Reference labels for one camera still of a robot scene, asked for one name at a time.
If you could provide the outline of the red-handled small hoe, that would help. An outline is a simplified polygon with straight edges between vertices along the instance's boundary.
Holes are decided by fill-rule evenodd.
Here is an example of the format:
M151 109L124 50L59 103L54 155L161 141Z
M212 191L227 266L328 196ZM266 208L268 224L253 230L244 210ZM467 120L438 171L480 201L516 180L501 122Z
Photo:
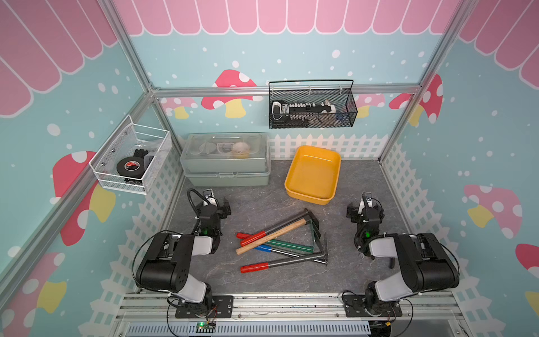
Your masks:
M311 230L313 232L313 235L315 237L320 237L321 236L318 219L313 214L313 212L311 212L309 209L304 209L300 213L298 213L298 214L296 214L296 215L294 215L292 217L289 217L286 220L282 220L276 225L273 225L275 227L272 227L272 229L270 229L270 230L262 230L259 233L256 233L253 236L249 237L248 239L242 240L241 243L240 243L241 247L248 244L251 240L253 240L253 241L257 240L260 237L264 237L264 236L266 236L268 234L276 232L276 231L282 229L283 227L285 227L287 225L290 225L292 223L295 223L296 221L301 220L301 219L305 219L306 221L311 220L311 222L312 222L311 226L312 227L310 227L310 228L311 228Z

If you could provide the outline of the wooden-handled hatchet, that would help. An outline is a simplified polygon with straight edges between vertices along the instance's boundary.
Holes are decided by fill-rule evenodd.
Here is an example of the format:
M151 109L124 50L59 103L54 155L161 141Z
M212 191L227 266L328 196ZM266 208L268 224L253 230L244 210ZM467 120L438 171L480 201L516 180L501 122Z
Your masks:
M264 237L260 237L258 238L257 240L251 240L248 244L238 248L236 250L236 254L239 256L239 255L242 255L244 253L246 253L247 251L250 251L256 247L259 247L260 245L262 244L265 244L266 242L270 241L270 240L273 240L273 239L276 239L286 233L289 233L290 231L293 231L295 229L298 229L299 227L302 227L304 226L305 224L307 223L307 221L305 219L301 219L301 220L298 220L296 221L295 223L292 223L290 225L287 225L285 227L283 227L282 229L276 231L276 232L273 232L271 234L268 234Z

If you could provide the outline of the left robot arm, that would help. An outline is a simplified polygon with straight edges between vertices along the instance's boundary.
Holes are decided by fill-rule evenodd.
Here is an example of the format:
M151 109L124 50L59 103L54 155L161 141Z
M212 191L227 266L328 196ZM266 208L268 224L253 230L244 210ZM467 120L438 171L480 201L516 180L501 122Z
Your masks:
M192 258L208 256L218 250L221 220L232 212L227 199L219 202L212 189L188 190L188 202L195 212L195 227L190 234L170 230L149 240L145 255L134 273L138 287L167 295L178 319L230 318L233 296L215 296L211 285L190 274Z

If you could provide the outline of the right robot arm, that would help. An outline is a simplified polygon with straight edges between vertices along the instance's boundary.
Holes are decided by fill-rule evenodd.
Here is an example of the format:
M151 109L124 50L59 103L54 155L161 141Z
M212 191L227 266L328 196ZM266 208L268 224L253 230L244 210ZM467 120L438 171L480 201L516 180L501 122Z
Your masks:
M394 275L370 282L363 295L344 295L346 306L372 317L397 317L397 305L425 292L453 289L460 282L460 265L451 250L432 233L382 233L383 205L370 192L357 206L349 204L347 217L357 225L356 250L371 259L388 258Z

